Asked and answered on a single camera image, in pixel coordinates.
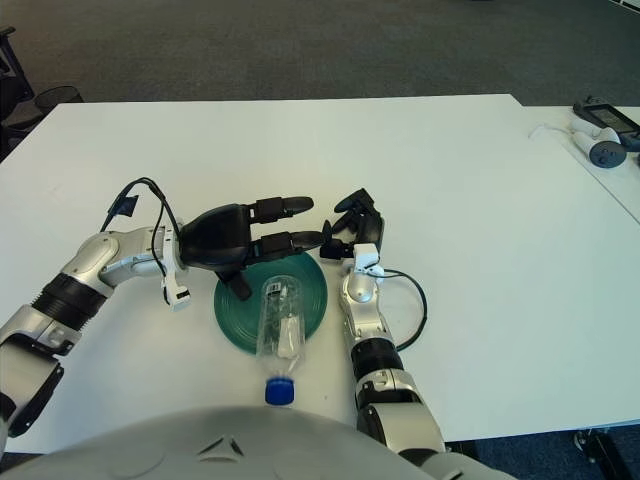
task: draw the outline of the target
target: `green plate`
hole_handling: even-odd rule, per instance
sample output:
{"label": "green plate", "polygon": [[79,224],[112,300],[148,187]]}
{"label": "green plate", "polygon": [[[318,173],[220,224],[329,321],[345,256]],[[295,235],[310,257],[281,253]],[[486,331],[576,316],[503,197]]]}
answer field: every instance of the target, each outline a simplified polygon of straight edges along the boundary
{"label": "green plate", "polygon": [[258,263],[244,272],[253,295],[241,301],[230,288],[218,282],[213,295],[213,311],[220,329],[238,348],[256,353],[260,322],[260,292],[262,285],[274,275],[291,275],[302,283],[305,335],[313,335],[327,308],[327,282],[322,270],[307,253],[292,255],[273,262]]}

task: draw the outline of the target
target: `blue bottle cap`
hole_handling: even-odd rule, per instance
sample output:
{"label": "blue bottle cap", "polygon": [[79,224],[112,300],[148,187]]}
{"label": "blue bottle cap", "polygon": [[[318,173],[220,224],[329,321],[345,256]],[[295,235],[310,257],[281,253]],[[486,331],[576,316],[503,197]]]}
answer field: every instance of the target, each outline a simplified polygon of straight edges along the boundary
{"label": "blue bottle cap", "polygon": [[264,400],[269,405],[289,405],[293,402],[293,380],[286,377],[273,377],[267,380]]}

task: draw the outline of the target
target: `clear plastic bottle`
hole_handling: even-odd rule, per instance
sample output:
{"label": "clear plastic bottle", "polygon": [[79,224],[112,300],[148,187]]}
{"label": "clear plastic bottle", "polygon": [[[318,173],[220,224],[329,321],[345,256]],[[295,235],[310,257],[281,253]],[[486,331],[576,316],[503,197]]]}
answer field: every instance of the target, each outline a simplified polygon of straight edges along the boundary
{"label": "clear plastic bottle", "polygon": [[290,275],[269,278],[262,287],[256,354],[267,371],[265,401],[293,402],[291,374],[304,358],[302,285]]}

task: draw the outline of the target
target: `chair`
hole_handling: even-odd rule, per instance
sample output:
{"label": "chair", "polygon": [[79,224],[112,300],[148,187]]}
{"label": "chair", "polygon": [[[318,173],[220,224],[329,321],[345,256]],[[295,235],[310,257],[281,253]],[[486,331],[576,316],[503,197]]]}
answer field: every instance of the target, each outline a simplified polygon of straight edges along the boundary
{"label": "chair", "polygon": [[12,139],[25,138],[29,134],[28,129],[44,118],[44,115],[40,114],[12,125],[2,123],[13,113],[19,103],[27,102],[35,96],[9,44],[9,35],[15,31],[13,27],[0,28],[0,52],[4,57],[0,57],[0,161],[4,160],[11,151]]}
{"label": "chair", "polygon": [[[2,53],[0,56],[0,162],[11,151],[11,141],[20,142],[29,134],[30,129],[47,116],[56,105],[83,102],[78,90],[69,85],[50,88],[35,96],[9,44],[9,35],[15,31],[13,27],[0,28],[0,52]],[[34,103],[40,110],[40,114],[11,125],[3,123],[19,103],[30,101],[34,97]]]}

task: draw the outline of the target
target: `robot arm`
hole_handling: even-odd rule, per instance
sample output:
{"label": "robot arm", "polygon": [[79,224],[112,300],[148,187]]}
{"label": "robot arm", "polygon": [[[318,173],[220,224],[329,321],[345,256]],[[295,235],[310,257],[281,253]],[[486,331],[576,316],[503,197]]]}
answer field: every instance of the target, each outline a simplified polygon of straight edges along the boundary
{"label": "robot arm", "polygon": [[[440,427],[413,377],[404,369],[378,305],[379,287],[384,280],[384,269],[379,265],[384,221],[364,189],[347,197],[338,207],[336,212],[346,209],[347,213],[333,228],[325,224],[328,238],[329,232],[348,226],[344,221],[347,218],[356,239],[349,244],[328,240],[320,255],[346,257],[338,298],[345,314],[345,337],[356,380],[358,430],[438,480],[512,479],[464,455],[446,453]],[[358,226],[365,227],[366,235],[359,232]]]}
{"label": "robot arm", "polygon": [[248,298],[251,291],[243,287],[240,273],[247,265],[300,253],[324,240],[321,232],[283,232],[252,241],[251,223],[274,222],[312,206],[307,197],[278,197],[211,210],[179,232],[172,223],[89,238],[38,298],[0,328],[0,430],[4,426],[16,437],[38,418],[64,373],[56,356],[67,355],[78,343],[82,327],[116,286],[161,274],[165,300],[175,311],[190,301],[177,277],[191,265],[213,270],[223,281],[232,279],[234,291]]}

